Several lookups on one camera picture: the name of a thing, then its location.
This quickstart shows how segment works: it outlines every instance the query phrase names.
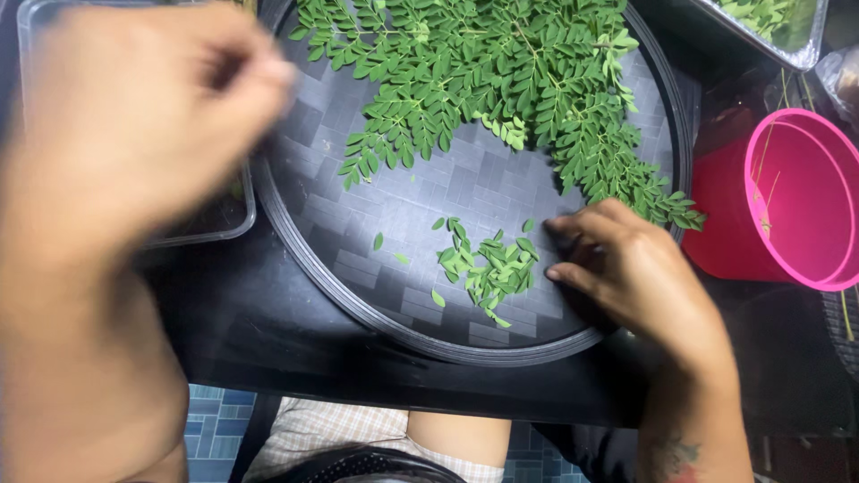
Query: plaid fabric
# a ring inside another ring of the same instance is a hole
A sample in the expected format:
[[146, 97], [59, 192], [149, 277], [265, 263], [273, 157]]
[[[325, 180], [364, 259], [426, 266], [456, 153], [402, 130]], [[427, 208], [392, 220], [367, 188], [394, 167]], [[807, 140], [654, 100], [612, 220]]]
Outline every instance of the plaid fabric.
[[420, 456], [450, 469], [468, 483], [501, 481], [504, 468], [430, 451], [406, 436], [408, 424], [408, 411], [285, 397], [280, 401], [271, 435], [245, 473], [243, 483], [266, 480], [319, 453], [360, 444]]

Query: blurred hand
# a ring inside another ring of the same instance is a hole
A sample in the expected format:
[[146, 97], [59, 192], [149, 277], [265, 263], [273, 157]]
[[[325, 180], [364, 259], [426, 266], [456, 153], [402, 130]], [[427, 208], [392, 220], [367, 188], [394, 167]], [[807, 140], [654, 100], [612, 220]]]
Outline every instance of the blurred hand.
[[710, 370], [732, 360], [719, 311], [667, 231], [616, 199], [546, 224], [559, 234], [581, 236], [580, 248], [602, 250], [598, 272], [559, 263], [546, 271], [548, 278], [588, 294], [617, 322], [662, 345], [681, 366]]
[[121, 260], [236, 171], [294, 78], [230, 4], [66, 10], [40, 37], [27, 142], [18, 125], [4, 153], [0, 254]]

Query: black tray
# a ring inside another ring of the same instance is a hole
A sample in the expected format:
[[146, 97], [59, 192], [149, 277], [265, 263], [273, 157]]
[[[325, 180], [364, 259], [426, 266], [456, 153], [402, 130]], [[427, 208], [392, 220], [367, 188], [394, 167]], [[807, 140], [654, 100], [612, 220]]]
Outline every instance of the black tray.
[[[641, 42], [621, 61], [624, 83], [641, 111], [630, 116], [642, 129], [637, 154], [660, 163], [662, 173], [673, 179], [671, 191], [688, 193], [690, 130], [678, 90], [641, 18], [632, 7], [624, 16]], [[290, 0], [265, 2], [261, 12], [264, 24], [278, 34], [291, 30], [296, 17]], [[353, 79], [351, 66], [333, 72], [324, 59], [309, 63], [306, 41], [284, 39], [282, 47], [304, 73], [303, 85], [289, 117], [278, 122], [258, 151], [254, 179], [275, 230], [340, 307], [412, 349], [464, 364], [538, 364], [582, 351], [613, 330], [589, 300], [540, 276], [557, 261], [541, 230], [531, 234], [542, 256], [534, 267], [534, 288], [507, 297], [496, 309], [513, 324], [508, 329], [475, 308], [462, 283], [450, 284], [436, 264], [435, 252], [450, 245], [445, 230], [430, 230], [440, 216], [460, 217], [474, 241], [503, 228], [510, 243], [527, 218], [542, 220], [580, 208], [577, 190], [558, 196], [547, 154], [512, 154], [483, 126], [466, 124], [454, 132], [449, 153], [436, 148], [429, 162], [417, 159], [411, 170], [383, 168], [373, 184], [345, 193], [336, 175], [344, 142], [362, 129], [360, 109], [377, 87]], [[668, 228], [679, 242], [682, 229]], [[385, 244], [374, 252], [379, 231]], [[411, 263], [400, 264], [394, 252]], [[432, 302], [433, 288], [448, 301], [444, 310]]]

